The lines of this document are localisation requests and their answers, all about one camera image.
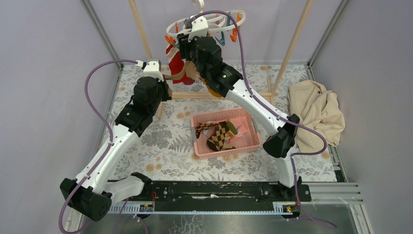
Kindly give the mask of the white round clip hanger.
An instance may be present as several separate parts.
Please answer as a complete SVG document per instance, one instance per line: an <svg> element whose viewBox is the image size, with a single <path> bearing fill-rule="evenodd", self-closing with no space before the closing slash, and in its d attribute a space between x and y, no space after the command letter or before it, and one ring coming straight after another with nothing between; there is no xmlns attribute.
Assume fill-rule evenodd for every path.
<svg viewBox="0 0 413 234"><path fill-rule="evenodd" d="M233 21L230 19L231 17L235 18L237 26L241 26L246 20L246 13L242 10L229 10L225 11L224 14L213 12L204 14L190 23L187 23L187 21L193 18L193 16L180 19L166 28L165 39L172 41L179 34L189 35L189 38L193 39L194 37L204 37L209 36L211 33L224 33L227 31L232 31L233 34L231 36L235 38L237 31L236 26L233 25Z"/></svg>

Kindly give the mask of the beige striped maroon sock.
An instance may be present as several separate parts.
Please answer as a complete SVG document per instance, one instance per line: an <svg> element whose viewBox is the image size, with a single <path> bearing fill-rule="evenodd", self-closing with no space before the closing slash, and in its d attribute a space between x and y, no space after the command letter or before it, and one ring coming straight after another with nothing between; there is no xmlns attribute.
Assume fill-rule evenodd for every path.
<svg viewBox="0 0 413 234"><path fill-rule="evenodd" d="M224 121L224 129L225 140L229 140L238 134L236 127L230 120Z"/></svg>

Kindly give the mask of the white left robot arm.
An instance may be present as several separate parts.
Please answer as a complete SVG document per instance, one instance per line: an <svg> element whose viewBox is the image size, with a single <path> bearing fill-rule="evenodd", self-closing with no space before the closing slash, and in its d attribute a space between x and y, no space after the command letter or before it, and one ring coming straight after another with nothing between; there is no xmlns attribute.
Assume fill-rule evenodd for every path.
<svg viewBox="0 0 413 234"><path fill-rule="evenodd" d="M117 182L108 180L120 158L152 123L159 104L170 99L169 86L163 78L138 79L133 96L115 120L105 142L107 146L99 150L74 179L66 178L60 184L69 207L93 221L100 221L112 204L131 196L139 200L149 198L151 180L145 175L133 173Z"/></svg>

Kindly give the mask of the brown yellow argyle sock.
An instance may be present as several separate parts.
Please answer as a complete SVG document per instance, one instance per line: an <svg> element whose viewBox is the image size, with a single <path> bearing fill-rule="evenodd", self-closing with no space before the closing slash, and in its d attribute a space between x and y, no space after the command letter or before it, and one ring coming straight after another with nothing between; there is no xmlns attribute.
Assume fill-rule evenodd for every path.
<svg viewBox="0 0 413 234"><path fill-rule="evenodd" d="M238 134L235 126L229 121L218 123L198 123L195 127L196 138L200 137L201 132L212 130L212 135L207 139L207 146L215 152L235 149L233 145L227 142Z"/></svg>

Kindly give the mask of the pink patterned sock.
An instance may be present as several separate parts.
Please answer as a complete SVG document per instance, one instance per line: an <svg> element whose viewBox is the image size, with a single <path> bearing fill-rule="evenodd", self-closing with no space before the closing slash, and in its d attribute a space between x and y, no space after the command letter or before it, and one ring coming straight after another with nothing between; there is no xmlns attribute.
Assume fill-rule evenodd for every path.
<svg viewBox="0 0 413 234"><path fill-rule="evenodd" d="M225 135L224 135L224 121L222 122L207 122L207 123L200 123L198 124L199 127L202 127L201 132L208 138L211 138L213 141L225 141L227 143L230 143L232 141L235 141L239 137L242 137L244 133L247 132L246 128L241 124L238 127L236 127L238 134L229 139L225 140Z"/></svg>

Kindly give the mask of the pink basket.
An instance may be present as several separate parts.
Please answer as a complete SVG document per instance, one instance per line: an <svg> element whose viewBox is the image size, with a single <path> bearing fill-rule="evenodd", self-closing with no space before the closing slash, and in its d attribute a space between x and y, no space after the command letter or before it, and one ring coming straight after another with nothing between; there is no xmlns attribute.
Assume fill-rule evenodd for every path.
<svg viewBox="0 0 413 234"><path fill-rule="evenodd" d="M200 159L250 153L262 145L253 117L242 108L193 115L191 126Z"/></svg>

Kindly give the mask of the tan ribbed sock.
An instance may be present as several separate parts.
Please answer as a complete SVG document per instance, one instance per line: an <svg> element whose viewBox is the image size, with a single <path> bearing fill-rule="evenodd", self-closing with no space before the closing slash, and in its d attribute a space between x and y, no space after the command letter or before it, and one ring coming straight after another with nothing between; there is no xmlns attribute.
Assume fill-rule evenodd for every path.
<svg viewBox="0 0 413 234"><path fill-rule="evenodd" d="M183 66L183 69L179 73L175 75L163 74L163 77L166 80L180 80L183 78L184 75L186 75L188 78L192 80L196 80L198 71L195 67L195 64L192 61L186 61Z"/></svg>

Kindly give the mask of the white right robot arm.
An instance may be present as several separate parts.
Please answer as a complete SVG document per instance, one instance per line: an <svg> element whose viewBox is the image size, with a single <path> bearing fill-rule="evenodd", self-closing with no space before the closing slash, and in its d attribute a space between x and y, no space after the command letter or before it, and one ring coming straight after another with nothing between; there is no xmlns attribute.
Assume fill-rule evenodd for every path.
<svg viewBox="0 0 413 234"><path fill-rule="evenodd" d="M210 92L238 104L267 131L269 137L263 148L275 158L279 183L282 184L280 196L287 201L293 200L299 194L298 176L293 172L290 159L298 130L298 116L277 110L246 84L245 76L223 62L221 47L212 37L189 39L188 35L179 34L177 40L181 58L194 63Z"/></svg>

